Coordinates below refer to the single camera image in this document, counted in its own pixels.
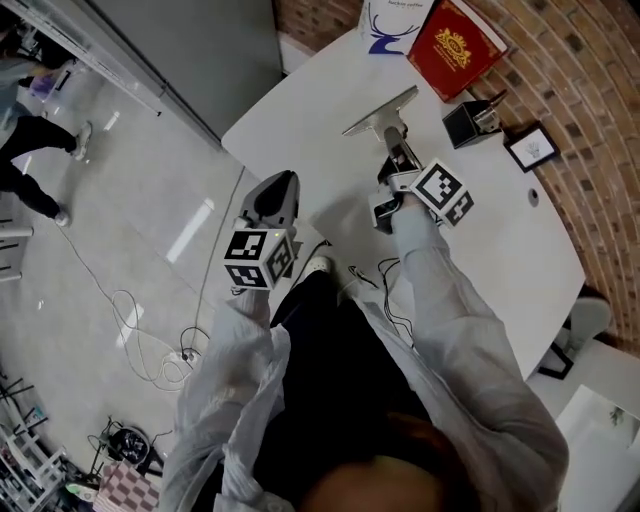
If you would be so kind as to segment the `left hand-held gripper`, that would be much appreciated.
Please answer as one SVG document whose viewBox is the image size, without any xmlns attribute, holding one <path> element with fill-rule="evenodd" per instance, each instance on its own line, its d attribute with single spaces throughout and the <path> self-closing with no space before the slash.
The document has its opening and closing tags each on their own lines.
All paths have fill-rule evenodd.
<svg viewBox="0 0 640 512">
<path fill-rule="evenodd" d="M 245 197 L 223 259 L 236 288 L 274 290 L 292 276 L 300 248 L 294 241 L 299 197 L 299 178 L 290 170 L 267 178 Z M 261 221 L 280 213 L 279 226 Z"/>
</svg>

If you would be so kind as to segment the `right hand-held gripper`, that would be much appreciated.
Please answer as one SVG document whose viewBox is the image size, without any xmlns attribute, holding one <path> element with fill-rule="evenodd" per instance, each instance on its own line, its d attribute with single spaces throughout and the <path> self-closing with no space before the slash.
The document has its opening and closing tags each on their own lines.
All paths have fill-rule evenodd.
<svg viewBox="0 0 640 512">
<path fill-rule="evenodd" d="M 445 225 L 450 229 L 457 226 L 474 206 L 461 179 L 437 158 L 423 169 L 396 127 L 385 129 L 384 141 L 389 158 L 378 173 L 377 191 L 368 198 L 374 228 L 391 234 L 392 217 L 408 194 L 426 206 L 438 226 Z"/>
</svg>

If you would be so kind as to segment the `person's left forearm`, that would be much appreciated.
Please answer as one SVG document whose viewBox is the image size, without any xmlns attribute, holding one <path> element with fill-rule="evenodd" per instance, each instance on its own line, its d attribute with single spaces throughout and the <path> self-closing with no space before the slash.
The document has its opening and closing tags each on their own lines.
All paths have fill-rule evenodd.
<svg viewBox="0 0 640 512">
<path fill-rule="evenodd" d="M 271 358 L 270 293 L 250 290 L 219 303 L 211 341 L 190 381 L 207 399 L 246 402 Z"/>
</svg>

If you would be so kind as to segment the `black pen holder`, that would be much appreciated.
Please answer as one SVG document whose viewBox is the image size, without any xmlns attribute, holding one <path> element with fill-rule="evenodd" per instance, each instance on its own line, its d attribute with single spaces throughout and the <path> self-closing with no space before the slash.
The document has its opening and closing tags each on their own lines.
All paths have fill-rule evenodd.
<svg viewBox="0 0 640 512">
<path fill-rule="evenodd" d="M 463 102 L 442 121 L 454 149 L 478 144 L 501 132 L 499 117 L 489 100 Z"/>
</svg>

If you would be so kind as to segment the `metallic pen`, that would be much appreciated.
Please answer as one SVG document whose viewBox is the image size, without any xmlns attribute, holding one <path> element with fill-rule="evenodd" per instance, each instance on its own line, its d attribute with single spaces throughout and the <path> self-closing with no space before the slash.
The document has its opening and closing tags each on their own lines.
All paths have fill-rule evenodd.
<svg viewBox="0 0 640 512">
<path fill-rule="evenodd" d="M 504 100 L 508 94 L 504 89 L 500 93 L 496 94 L 487 101 L 487 105 L 484 106 L 475 116 L 474 122 L 477 125 L 481 133 L 492 133 L 500 128 L 501 120 L 497 107 Z"/>
</svg>

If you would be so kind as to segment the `red box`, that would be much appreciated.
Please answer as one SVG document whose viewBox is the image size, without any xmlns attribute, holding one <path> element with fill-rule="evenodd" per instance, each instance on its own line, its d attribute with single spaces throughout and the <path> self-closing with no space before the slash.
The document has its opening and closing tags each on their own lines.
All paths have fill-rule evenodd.
<svg viewBox="0 0 640 512">
<path fill-rule="evenodd" d="M 499 34 L 464 0 L 440 0 L 408 60 L 440 100 L 450 102 L 506 51 Z"/>
</svg>

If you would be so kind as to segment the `white curved desk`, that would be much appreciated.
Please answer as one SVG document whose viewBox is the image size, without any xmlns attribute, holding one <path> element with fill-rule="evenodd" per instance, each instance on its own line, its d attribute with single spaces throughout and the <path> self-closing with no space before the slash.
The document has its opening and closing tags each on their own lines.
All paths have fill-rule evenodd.
<svg viewBox="0 0 640 512">
<path fill-rule="evenodd" d="M 374 229 L 368 198 L 386 148 L 374 133 L 342 133 L 416 85 L 401 115 L 419 160 L 441 160 L 474 206 L 443 230 L 456 265 L 503 321 L 521 372 L 530 375 L 573 306 L 585 276 L 569 235 L 533 173 L 523 173 L 493 136 L 454 149 L 442 103 L 407 59 L 372 56 L 348 33 L 287 76 L 223 136 L 223 147 L 258 178 L 292 170 L 300 215 L 346 263 L 375 276 L 392 239 Z M 539 194 L 532 207 L 528 190 Z"/>
</svg>

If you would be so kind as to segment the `person's black clothing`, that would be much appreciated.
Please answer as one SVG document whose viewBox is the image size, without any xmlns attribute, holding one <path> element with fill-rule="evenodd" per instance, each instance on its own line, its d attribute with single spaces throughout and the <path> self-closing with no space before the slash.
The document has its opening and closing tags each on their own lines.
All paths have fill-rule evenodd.
<svg viewBox="0 0 640 512">
<path fill-rule="evenodd" d="M 253 475 L 293 506 L 338 466 L 371 460 L 394 441 L 392 413 L 429 418 L 388 350 L 329 274 L 290 291 L 271 322 L 289 334 L 284 409 L 266 427 Z"/>
</svg>

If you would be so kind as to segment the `person's grey jacket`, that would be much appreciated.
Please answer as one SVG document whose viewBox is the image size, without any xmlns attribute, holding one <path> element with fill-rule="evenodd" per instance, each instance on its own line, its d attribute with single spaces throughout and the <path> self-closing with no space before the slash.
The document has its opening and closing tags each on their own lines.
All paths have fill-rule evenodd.
<svg viewBox="0 0 640 512">
<path fill-rule="evenodd" d="M 190 383 L 176 407 L 176 444 L 158 512 L 554 512 L 569 465 L 556 422 L 516 358 L 456 357 L 434 365 L 402 340 L 379 309 L 381 292 L 357 285 L 346 298 L 364 312 L 429 418 L 392 413 L 394 441 L 365 462 L 336 467 L 299 506 L 253 475 L 269 422 L 284 409 L 291 349 L 271 324 L 271 358 L 246 402 L 207 399 Z"/>
</svg>

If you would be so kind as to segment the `white metal rack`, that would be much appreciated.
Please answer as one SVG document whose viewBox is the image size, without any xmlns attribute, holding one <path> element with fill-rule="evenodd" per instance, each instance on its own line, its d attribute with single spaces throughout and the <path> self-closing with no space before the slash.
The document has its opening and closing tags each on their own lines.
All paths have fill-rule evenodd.
<svg viewBox="0 0 640 512">
<path fill-rule="evenodd" d="M 0 0 L 128 96 L 162 114 L 160 87 L 81 0 Z"/>
</svg>

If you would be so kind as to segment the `grey chair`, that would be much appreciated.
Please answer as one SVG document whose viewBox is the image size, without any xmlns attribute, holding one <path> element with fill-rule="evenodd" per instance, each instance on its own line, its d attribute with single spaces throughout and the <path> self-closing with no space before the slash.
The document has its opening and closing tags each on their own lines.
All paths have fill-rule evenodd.
<svg viewBox="0 0 640 512">
<path fill-rule="evenodd" d="M 605 299 L 577 298 L 536 369 L 537 373 L 555 380 L 564 380 L 586 343 L 605 332 L 611 320 L 611 307 Z"/>
</svg>

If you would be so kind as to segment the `purple plastic bin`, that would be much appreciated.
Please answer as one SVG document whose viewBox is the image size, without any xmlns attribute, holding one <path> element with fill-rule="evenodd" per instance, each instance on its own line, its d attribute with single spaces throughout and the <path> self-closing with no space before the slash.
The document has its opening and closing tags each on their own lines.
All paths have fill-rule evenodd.
<svg viewBox="0 0 640 512">
<path fill-rule="evenodd" d="M 34 78 L 28 88 L 30 94 L 45 102 L 52 93 L 60 91 L 65 81 L 71 76 L 69 70 Z"/>
</svg>

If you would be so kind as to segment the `black round device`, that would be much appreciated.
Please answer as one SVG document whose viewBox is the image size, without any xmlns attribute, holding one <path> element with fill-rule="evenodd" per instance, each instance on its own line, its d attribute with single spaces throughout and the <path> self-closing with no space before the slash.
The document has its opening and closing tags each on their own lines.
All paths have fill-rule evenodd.
<svg viewBox="0 0 640 512">
<path fill-rule="evenodd" d="M 148 438 L 135 428 L 123 427 L 108 436 L 107 452 L 113 460 L 137 465 L 146 459 L 149 451 Z"/>
</svg>

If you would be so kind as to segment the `white cabinet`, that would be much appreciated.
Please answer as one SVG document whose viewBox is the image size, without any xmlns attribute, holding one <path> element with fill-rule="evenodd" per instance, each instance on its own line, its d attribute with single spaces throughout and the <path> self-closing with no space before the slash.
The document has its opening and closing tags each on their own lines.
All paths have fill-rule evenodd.
<svg viewBox="0 0 640 512">
<path fill-rule="evenodd" d="M 559 512 L 615 512 L 640 482 L 640 418 L 582 385 L 557 424 L 569 447 Z"/>
</svg>

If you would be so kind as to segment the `black picture frame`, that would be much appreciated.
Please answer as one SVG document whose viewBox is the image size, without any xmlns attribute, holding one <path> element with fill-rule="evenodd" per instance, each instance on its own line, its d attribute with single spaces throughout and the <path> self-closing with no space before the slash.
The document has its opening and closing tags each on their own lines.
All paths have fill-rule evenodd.
<svg viewBox="0 0 640 512">
<path fill-rule="evenodd" d="M 508 137 L 503 146 L 523 173 L 530 172 L 560 155 L 557 144 L 540 121 Z"/>
</svg>

